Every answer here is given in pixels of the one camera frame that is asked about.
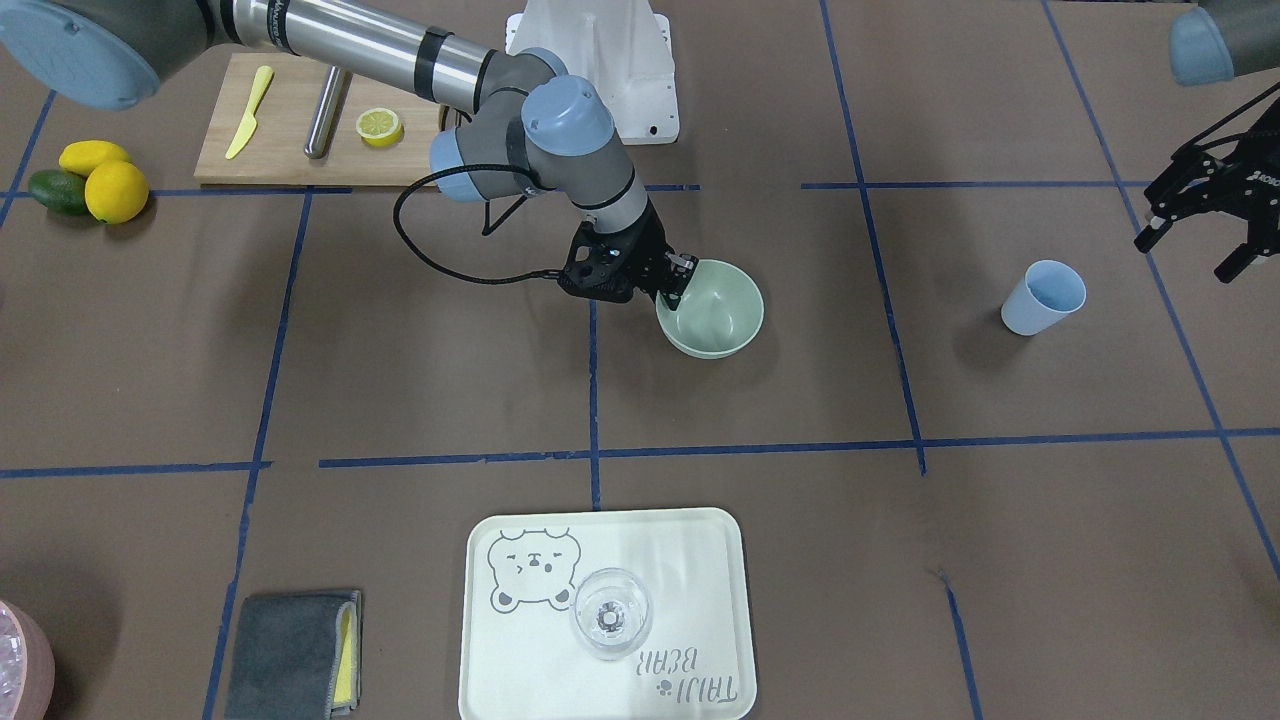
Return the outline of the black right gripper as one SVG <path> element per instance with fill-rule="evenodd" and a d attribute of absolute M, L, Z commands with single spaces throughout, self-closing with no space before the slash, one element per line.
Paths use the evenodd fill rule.
<path fill-rule="evenodd" d="M 580 222 L 557 284 L 571 296 L 613 304 L 628 302 L 639 290 L 660 311 L 675 313 L 699 260 L 671 251 L 650 202 L 631 225 L 613 233 Z"/>

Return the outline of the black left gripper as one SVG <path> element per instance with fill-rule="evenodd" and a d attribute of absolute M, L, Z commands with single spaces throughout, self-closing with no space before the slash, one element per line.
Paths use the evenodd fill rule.
<path fill-rule="evenodd" d="M 1210 136 L 1265 100 L 1270 106 L 1243 132 Z M 1247 101 L 1178 147 L 1169 165 L 1146 188 L 1151 218 L 1134 238 L 1151 252 L 1175 222 L 1221 211 L 1248 224 L 1249 241 L 1277 240 L 1277 86 Z M 1230 284 L 1258 258 L 1257 243 L 1238 245 L 1213 269 Z"/>

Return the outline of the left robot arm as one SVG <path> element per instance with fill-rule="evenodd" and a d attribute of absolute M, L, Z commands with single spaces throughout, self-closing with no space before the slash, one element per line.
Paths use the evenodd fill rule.
<path fill-rule="evenodd" d="M 1277 68 L 1277 19 L 1275 1 L 1199 1 L 1170 28 L 1174 79 L 1210 85 Z M 1144 191 L 1151 218 L 1135 249 L 1148 254 L 1176 222 L 1222 213 L 1244 220 L 1247 234 L 1215 268 L 1220 282 L 1277 255 L 1277 86 L 1271 86 L 1171 154 Z"/>

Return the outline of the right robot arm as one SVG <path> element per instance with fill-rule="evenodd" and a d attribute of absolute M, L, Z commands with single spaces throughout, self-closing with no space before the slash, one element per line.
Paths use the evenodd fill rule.
<path fill-rule="evenodd" d="M 456 109 L 429 179 L 489 202 L 562 191 L 581 214 L 564 266 L 536 272 L 575 297 L 643 292 L 673 311 L 698 258 L 676 252 L 614 119 L 545 49 L 511 55 L 357 1 L 5 1 L 3 46 L 35 78 L 90 108 L 124 110 L 220 44 L 275 49 Z"/>

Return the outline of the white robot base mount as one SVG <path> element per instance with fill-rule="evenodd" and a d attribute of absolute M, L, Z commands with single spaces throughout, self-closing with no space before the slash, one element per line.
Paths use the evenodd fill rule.
<path fill-rule="evenodd" d="M 623 143 L 678 141 L 669 20 L 649 1 L 526 1 L 506 20 L 504 50 L 540 49 L 596 90 Z"/>

